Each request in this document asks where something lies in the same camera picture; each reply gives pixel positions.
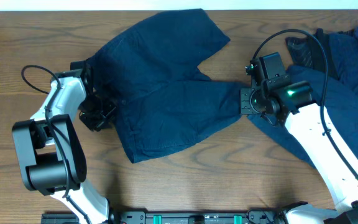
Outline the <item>navy blue shorts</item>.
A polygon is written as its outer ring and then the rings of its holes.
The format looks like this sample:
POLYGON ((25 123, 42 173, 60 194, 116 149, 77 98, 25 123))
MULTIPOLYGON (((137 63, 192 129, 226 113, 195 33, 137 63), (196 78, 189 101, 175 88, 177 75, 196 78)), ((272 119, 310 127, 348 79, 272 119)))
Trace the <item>navy blue shorts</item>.
POLYGON ((96 91, 117 106, 114 125, 131 162, 182 151, 240 118, 243 84, 214 81, 198 68, 228 42, 202 9, 165 11, 88 59, 96 91))

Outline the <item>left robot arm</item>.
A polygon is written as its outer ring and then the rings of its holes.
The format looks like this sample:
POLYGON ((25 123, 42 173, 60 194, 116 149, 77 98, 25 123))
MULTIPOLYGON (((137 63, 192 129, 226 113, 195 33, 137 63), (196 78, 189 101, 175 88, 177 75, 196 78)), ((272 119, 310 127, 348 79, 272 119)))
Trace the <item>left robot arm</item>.
POLYGON ((91 131, 110 128, 116 104, 94 89, 93 69, 85 61, 53 73, 50 86, 40 109, 12 127, 26 189, 57 199, 71 211, 44 213, 41 223, 119 223, 109 200, 86 178, 86 157, 73 125, 79 118, 91 131))

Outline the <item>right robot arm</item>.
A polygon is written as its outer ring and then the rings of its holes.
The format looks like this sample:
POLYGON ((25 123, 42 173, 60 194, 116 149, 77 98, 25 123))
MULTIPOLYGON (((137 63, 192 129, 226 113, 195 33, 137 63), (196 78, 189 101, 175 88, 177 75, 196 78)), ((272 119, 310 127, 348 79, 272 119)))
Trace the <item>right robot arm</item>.
POLYGON ((240 91, 241 114, 253 114, 284 127, 302 146, 333 198, 334 209, 298 202, 273 215, 267 223, 358 223, 358 159, 317 102, 306 81, 292 83, 279 53, 254 57, 246 73, 251 86, 240 91))

